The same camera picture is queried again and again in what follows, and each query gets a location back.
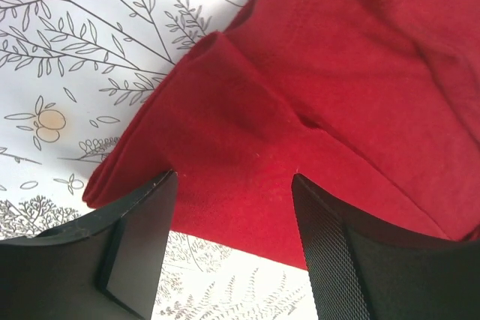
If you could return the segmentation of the red t shirt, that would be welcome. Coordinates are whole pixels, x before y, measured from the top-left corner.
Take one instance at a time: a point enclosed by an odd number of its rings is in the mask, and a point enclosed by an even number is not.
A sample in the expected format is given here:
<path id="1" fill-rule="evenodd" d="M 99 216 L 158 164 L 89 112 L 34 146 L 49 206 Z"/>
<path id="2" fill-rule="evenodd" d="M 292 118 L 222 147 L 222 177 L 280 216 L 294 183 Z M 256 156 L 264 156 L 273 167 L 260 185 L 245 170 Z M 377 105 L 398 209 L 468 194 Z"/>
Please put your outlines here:
<path id="1" fill-rule="evenodd" d="M 170 169 L 175 231 L 296 268 L 297 173 L 406 229 L 478 238 L 479 0 L 250 0 L 173 68 L 83 199 Z"/>

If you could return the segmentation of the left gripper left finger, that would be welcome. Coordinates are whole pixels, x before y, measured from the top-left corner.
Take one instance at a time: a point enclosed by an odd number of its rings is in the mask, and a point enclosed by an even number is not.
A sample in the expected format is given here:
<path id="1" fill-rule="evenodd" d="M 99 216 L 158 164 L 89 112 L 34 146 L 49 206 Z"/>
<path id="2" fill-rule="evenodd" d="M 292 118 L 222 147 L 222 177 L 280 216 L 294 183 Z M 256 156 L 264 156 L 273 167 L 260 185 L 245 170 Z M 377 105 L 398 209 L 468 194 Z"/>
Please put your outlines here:
<path id="1" fill-rule="evenodd" d="M 150 319 L 178 179 L 41 232 L 1 242 L 3 319 Z"/>

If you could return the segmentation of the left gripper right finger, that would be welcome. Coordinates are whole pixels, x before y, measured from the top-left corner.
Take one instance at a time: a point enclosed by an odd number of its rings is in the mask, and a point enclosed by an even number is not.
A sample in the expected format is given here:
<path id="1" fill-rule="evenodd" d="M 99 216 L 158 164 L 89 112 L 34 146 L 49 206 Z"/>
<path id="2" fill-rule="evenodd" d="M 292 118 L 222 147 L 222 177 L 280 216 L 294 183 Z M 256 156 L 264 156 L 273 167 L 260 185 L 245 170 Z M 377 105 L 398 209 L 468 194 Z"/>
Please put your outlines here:
<path id="1" fill-rule="evenodd" d="M 395 226 L 300 174 L 292 197 L 320 319 L 479 317 L 478 241 Z"/>

